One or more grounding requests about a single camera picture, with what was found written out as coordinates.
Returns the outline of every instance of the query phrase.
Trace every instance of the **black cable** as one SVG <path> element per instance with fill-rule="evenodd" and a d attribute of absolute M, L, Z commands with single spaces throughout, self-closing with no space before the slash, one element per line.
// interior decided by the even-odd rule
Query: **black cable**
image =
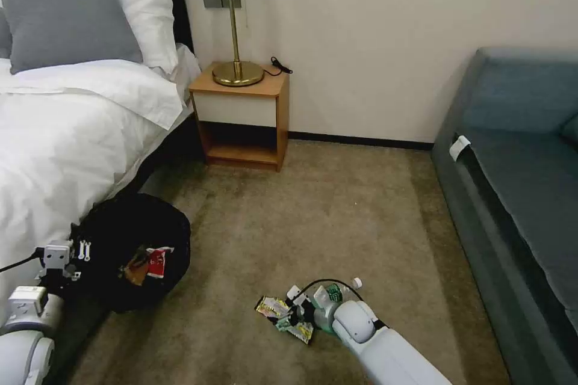
<path fill-rule="evenodd" d="M 271 57 L 271 64 L 273 66 L 275 66 L 277 69 L 279 69 L 279 72 L 274 74 L 269 72 L 267 69 L 265 69 L 265 72 L 267 72 L 270 76 L 279 76 L 281 75 L 282 72 L 288 73 L 288 74 L 292 74 L 293 71 L 291 69 L 289 69 L 288 67 L 285 67 L 281 64 L 281 62 L 279 60 L 277 60 L 277 58 L 275 56 Z"/>
<path fill-rule="evenodd" d="M 34 251 L 32 253 L 32 255 L 30 257 L 28 257 L 27 259 L 24 259 L 24 260 L 21 260 L 20 262 L 16 262 L 16 263 L 13 263 L 11 265 L 0 268 L 0 274 L 3 272 L 9 271 L 10 269 L 15 268 L 17 266 L 23 265 L 26 262 L 29 262 L 31 260 L 38 259 L 39 257 L 40 257 L 40 252 L 39 252 L 39 249 L 37 248 L 36 251 Z"/>
<path fill-rule="evenodd" d="M 270 76 L 279 76 L 283 72 L 280 70 L 278 73 L 274 74 L 274 73 L 269 72 L 267 69 L 264 69 L 264 71 L 267 72 Z"/>
<path fill-rule="evenodd" d="M 354 288 L 352 288 L 350 285 L 348 285 L 347 283 L 342 282 L 341 280 L 334 280 L 334 279 L 320 279 L 320 280 L 315 280 L 312 281 L 311 283 L 309 283 L 308 285 L 305 286 L 305 288 L 303 288 L 297 295 L 295 295 L 293 298 L 290 299 L 290 301 L 293 301 L 294 299 L 299 298 L 303 293 L 305 293 L 305 291 L 307 289 L 309 289 L 311 286 L 316 285 L 317 283 L 323 283 L 323 282 L 332 282 L 332 283 L 339 283 L 345 287 L 347 287 L 349 290 L 351 290 L 355 296 L 357 296 L 359 298 L 360 301 L 363 301 L 363 298 L 359 296 L 359 293 L 357 293 L 357 291 L 355 291 Z"/>

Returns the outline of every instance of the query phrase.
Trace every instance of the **bottle cap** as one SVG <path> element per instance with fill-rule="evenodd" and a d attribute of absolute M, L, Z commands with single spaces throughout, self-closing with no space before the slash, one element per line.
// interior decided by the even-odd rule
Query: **bottle cap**
<path fill-rule="evenodd" d="M 352 286 L 353 286 L 353 288 L 356 289 L 356 290 L 357 290 L 357 289 L 360 289 L 361 286 L 363 286 L 363 282 L 361 281 L 361 278 L 355 277 L 355 278 L 353 279 Z"/>

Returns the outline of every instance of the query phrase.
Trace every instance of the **wooden nightstand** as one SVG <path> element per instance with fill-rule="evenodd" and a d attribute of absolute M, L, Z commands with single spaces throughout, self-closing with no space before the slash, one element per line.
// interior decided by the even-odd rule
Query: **wooden nightstand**
<path fill-rule="evenodd" d="M 213 81 L 215 65 L 189 87 L 207 164 L 280 171 L 287 149 L 289 76 L 265 74 L 251 86 L 225 87 Z"/>

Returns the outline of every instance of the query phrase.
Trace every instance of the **carpet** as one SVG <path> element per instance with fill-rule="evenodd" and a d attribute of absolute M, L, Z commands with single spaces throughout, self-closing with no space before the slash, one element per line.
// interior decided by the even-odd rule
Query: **carpet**
<path fill-rule="evenodd" d="M 324 277 L 360 277 L 454 385 L 509 383 L 429 153 L 291 140 L 280 173 L 186 163 L 156 182 L 191 222 L 190 269 L 156 308 L 110 315 L 70 384 L 369 383 L 336 337 L 306 346 L 253 310 Z"/>

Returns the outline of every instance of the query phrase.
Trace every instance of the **green label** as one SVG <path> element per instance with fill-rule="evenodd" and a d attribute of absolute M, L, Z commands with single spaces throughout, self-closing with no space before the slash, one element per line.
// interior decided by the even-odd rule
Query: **green label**
<path fill-rule="evenodd" d="M 341 289 L 335 283 L 327 286 L 325 290 L 327 290 L 329 299 L 333 302 L 340 303 L 343 301 L 343 294 L 341 293 Z"/>

